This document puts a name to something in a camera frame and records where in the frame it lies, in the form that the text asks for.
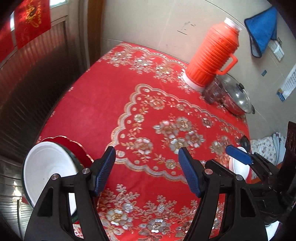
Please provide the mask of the white wall switch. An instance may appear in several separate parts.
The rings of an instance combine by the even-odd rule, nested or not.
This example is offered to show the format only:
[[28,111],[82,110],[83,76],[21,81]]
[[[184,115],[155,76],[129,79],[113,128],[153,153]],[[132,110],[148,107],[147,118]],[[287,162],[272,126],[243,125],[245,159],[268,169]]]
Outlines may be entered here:
[[274,54],[274,56],[276,57],[276,59],[280,62],[285,56],[285,54],[279,42],[277,40],[270,40],[268,46],[269,46],[269,49]]

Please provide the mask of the blue hanging towel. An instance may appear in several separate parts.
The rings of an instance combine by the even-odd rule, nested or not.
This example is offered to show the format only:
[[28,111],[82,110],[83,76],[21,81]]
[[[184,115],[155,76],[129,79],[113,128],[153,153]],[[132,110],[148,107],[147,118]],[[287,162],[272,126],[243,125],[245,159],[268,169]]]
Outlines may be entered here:
[[249,34],[251,54],[261,58],[270,40],[277,39],[277,10],[274,6],[244,20]]

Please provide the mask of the red orange thermos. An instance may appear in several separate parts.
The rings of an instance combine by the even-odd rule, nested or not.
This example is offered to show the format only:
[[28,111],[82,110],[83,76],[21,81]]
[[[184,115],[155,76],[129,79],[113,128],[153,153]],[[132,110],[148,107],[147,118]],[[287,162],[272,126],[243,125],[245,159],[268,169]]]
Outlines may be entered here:
[[194,90],[202,91],[216,75],[225,75],[238,62],[234,56],[239,47],[241,27],[230,18],[211,26],[201,45],[182,74]]

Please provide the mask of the red gold-rimmed plate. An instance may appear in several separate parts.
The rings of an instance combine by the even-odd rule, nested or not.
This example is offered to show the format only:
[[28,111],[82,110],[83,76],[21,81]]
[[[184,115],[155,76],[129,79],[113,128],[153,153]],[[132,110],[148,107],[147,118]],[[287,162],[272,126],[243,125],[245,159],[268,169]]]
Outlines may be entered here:
[[47,137],[41,140],[41,142],[53,142],[66,147],[76,156],[81,165],[85,168],[89,168],[94,161],[79,142],[73,141],[66,136]]

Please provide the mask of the red floral tablecloth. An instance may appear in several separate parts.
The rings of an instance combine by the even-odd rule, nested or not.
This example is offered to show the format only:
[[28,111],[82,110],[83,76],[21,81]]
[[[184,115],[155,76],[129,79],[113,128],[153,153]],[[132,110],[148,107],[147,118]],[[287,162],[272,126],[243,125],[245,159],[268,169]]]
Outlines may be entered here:
[[97,159],[116,162],[96,209],[110,240],[182,240],[199,199],[178,162],[186,147],[202,163],[228,166],[228,145],[249,136],[245,117],[208,104],[182,80],[186,64],[121,43],[65,93],[38,138],[69,139]]

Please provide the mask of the black round lid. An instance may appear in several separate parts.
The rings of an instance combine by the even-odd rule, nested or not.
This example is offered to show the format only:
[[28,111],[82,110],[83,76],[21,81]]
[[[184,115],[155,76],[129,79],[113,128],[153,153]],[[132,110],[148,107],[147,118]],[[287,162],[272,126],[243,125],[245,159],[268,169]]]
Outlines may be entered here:
[[244,135],[240,140],[239,140],[239,144],[241,147],[243,147],[247,152],[251,151],[251,144],[250,144],[250,140],[247,138],[246,135]]

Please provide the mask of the steel pot with lid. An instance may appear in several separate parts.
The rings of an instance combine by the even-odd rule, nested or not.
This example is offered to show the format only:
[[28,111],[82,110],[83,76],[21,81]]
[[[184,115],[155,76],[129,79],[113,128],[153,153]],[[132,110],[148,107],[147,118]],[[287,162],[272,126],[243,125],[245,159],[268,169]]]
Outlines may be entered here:
[[222,89],[222,104],[234,115],[255,114],[255,108],[242,83],[229,74],[217,75]]

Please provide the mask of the dark glass cup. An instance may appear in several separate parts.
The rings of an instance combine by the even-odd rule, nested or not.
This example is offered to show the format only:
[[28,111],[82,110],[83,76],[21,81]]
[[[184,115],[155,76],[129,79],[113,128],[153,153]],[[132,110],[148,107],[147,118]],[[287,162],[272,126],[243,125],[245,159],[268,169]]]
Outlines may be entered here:
[[217,102],[222,98],[222,90],[223,86],[220,80],[215,77],[214,80],[204,88],[202,96],[208,104],[213,104],[214,102]]

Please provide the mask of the red paper banner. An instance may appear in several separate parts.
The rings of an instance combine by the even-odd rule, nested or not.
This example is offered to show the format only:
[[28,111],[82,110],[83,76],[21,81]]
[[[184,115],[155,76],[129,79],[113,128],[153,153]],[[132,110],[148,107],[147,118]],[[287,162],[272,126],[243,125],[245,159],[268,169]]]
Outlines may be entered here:
[[51,28],[50,1],[26,0],[14,12],[16,45],[22,48]]

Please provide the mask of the wall calendar poster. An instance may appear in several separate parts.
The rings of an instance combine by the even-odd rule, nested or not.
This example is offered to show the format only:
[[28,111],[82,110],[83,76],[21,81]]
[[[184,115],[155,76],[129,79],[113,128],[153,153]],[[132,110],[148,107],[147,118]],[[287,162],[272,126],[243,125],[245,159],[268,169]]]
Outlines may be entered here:
[[279,97],[279,99],[284,102],[290,94],[293,92],[293,90],[296,87],[296,72],[295,72],[296,64],[291,69],[288,76],[285,78],[285,81],[283,85],[277,90],[276,95]]

